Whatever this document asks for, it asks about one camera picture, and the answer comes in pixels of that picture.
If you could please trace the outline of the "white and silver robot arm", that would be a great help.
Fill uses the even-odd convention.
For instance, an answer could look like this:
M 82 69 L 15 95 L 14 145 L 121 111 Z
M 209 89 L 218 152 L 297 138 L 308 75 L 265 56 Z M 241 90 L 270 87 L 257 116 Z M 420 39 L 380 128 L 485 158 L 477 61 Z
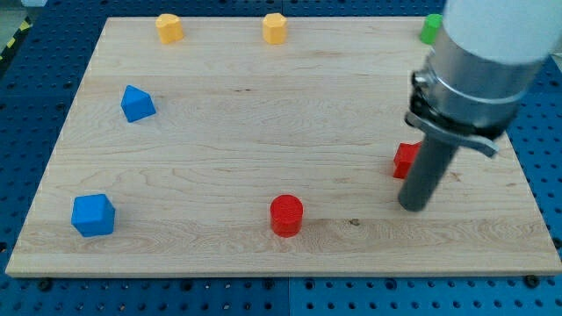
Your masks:
M 519 101 L 561 38 L 561 0 L 448 0 L 406 121 L 421 152 L 468 147 L 491 157 Z

